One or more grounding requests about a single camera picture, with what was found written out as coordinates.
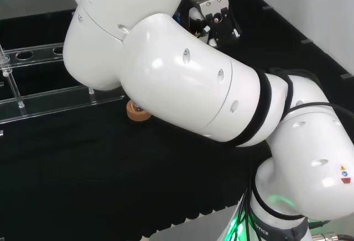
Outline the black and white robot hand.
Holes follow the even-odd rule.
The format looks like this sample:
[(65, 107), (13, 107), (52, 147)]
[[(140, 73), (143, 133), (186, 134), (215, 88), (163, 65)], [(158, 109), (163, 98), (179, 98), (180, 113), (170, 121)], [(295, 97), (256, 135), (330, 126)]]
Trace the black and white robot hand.
[(213, 48), (238, 40), (242, 33), (229, 8), (229, 0), (195, 2), (189, 10), (189, 28), (196, 38)]

